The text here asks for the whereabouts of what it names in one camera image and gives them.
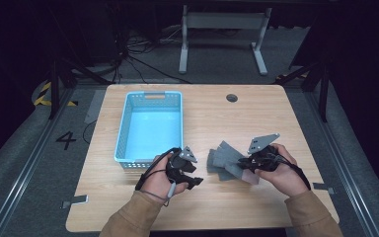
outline human hand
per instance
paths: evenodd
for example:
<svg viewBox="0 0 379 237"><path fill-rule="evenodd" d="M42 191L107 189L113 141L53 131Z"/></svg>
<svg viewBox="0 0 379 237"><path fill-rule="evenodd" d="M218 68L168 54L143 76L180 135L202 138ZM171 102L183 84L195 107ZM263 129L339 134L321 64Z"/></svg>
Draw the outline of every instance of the human hand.
<svg viewBox="0 0 379 237"><path fill-rule="evenodd" d="M159 163L146 176L148 178L141 187L142 192L161 204L168 200L167 195L172 185L165 172L166 165L171 156L172 153L166 155L166 157L159 161ZM157 159L159 159L159 156L155 157L153 161L156 161ZM188 183L177 184L175 186L174 195L182 193L188 186Z"/></svg>
<svg viewBox="0 0 379 237"><path fill-rule="evenodd" d="M297 161L288 153L285 146L276 143L271 144L271 146L291 164L297 165ZM255 174L271 182L280 192L289 197L300 195L309 190L297 173L284 164L279 164L273 172L257 169Z"/></svg>

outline basket handle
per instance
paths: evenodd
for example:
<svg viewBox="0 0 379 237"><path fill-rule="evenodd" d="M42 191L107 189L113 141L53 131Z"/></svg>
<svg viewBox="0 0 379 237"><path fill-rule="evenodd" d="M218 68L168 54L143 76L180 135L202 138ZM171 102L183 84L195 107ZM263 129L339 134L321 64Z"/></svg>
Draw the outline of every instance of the basket handle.
<svg viewBox="0 0 379 237"><path fill-rule="evenodd" d="M165 91L145 91L144 98L147 100L164 100Z"/></svg>

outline forearm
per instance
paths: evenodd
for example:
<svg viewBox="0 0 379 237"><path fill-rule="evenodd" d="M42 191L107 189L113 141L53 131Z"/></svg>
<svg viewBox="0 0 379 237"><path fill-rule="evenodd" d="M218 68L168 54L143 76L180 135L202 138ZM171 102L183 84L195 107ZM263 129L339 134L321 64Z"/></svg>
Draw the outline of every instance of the forearm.
<svg viewBox="0 0 379 237"><path fill-rule="evenodd" d="M162 204L136 191L131 200L110 217L100 236L149 236L161 207Z"/></svg>
<svg viewBox="0 0 379 237"><path fill-rule="evenodd" d="M338 224L313 192L291 197L285 203L299 236L342 236Z"/></svg>

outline round hole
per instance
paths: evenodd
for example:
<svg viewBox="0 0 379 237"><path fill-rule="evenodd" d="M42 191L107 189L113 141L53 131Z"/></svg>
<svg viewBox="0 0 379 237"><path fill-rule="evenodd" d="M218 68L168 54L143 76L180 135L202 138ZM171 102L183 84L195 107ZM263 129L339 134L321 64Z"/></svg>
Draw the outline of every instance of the round hole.
<svg viewBox="0 0 379 237"><path fill-rule="evenodd" d="M226 99L227 101L231 102L231 103L235 103L238 101L238 97L234 94L229 94L226 96Z"/></svg>

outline light blue plastic basket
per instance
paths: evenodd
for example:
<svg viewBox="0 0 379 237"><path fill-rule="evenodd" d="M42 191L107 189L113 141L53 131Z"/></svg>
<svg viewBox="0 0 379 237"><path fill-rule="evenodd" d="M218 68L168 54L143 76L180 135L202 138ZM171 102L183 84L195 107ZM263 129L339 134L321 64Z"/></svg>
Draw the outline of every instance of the light blue plastic basket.
<svg viewBox="0 0 379 237"><path fill-rule="evenodd" d="M114 155L124 169L148 168L156 155L183 147L183 140L181 92L127 93Z"/></svg>

